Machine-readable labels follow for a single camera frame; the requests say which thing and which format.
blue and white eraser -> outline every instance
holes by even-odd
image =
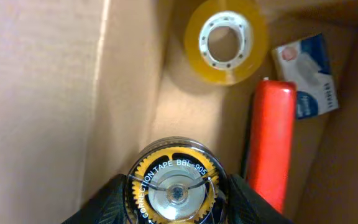
[[[297,119],[339,108],[322,34],[277,47],[272,53],[279,77],[297,85]]]

red object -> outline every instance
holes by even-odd
[[[283,212],[295,119],[293,83],[259,83],[252,116],[249,185],[271,206]]]

yellow gear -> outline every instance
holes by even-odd
[[[196,158],[197,160],[199,160],[202,163],[202,165],[207,170],[207,173],[209,171],[215,169],[215,166],[213,165],[213,163],[207,157],[205,157],[201,152],[198,152],[194,149],[190,149],[190,148],[186,148],[186,147],[168,147],[168,148],[153,152],[153,153],[151,153],[151,155],[149,155],[145,159],[143,159],[143,161],[140,162],[139,165],[137,166],[137,170],[135,171],[135,174],[144,177],[147,168],[149,168],[149,166],[155,160],[157,160],[158,158],[160,158],[162,156],[168,156],[169,160],[173,160],[172,156],[174,153],[183,153],[183,154],[187,154],[189,156],[193,156],[194,158]],[[214,202],[215,202],[215,198],[218,196],[217,192],[215,192],[215,194],[213,192],[213,189],[217,189],[216,185],[218,184],[218,176],[214,176],[212,178],[212,183],[213,183],[214,187],[209,188],[208,196],[206,197],[205,201],[203,202],[200,209],[198,210],[198,213],[193,218],[187,220],[185,223],[194,223],[194,222],[198,221],[200,218],[203,218],[207,214],[208,211],[210,211],[212,209]],[[132,186],[133,195],[136,200],[135,203],[139,208],[138,199],[139,199],[139,194],[141,193],[140,188],[141,188],[142,183],[133,181],[132,184],[133,184],[133,186]],[[146,196],[147,194],[149,194],[149,191],[146,190],[145,192],[143,192],[143,194]],[[143,204],[143,206],[146,209],[146,212],[149,214],[149,217],[148,217],[149,220],[152,220],[153,222],[157,222],[157,224],[173,223],[171,220],[167,220],[164,217],[161,217],[157,212],[155,212],[151,208],[151,206],[146,201]]]

gear wheel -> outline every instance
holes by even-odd
[[[147,156],[143,161],[139,163],[139,165],[136,168],[135,175],[138,175],[139,177],[145,177],[146,172],[150,170],[151,166],[155,166],[154,162],[157,161],[157,159],[160,159],[161,157],[168,157],[169,161],[174,160],[173,155],[174,154],[184,154],[186,156],[190,156],[198,160],[202,166],[205,168],[206,173],[202,173],[203,177],[206,177],[208,172],[215,169],[215,166],[213,163],[205,157],[201,152],[196,151],[192,148],[188,147],[168,147],[164,149],[160,149],[158,151],[155,151],[151,153],[151,155]],[[205,215],[208,214],[208,212],[212,209],[215,198],[217,197],[218,193],[214,192],[214,189],[216,189],[216,185],[218,184],[218,176],[212,177],[209,188],[206,193],[206,197],[203,200],[200,209],[195,213],[195,215],[192,216],[192,218],[186,220],[186,223],[194,223],[199,221],[201,218],[205,217]],[[152,220],[153,222],[157,222],[157,224],[167,224],[172,223],[172,220],[168,220],[165,217],[159,215],[150,204],[150,201],[146,201],[145,196],[149,195],[149,189],[142,188],[142,183],[133,181],[132,182],[132,193],[135,200],[135,204],[139,210],[144,209],[144,211],[148,214],[148,219]]]

tape roll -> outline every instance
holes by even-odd
[[[229,60],[221,60],[211,51],[211,34],[221,28],[234,32],[238,40]],[[267,26],[251,0],[208,0],[191,16],[184,43],[192,67],[204,80],[232,85],[251,76],[262,64],[268,46]]]

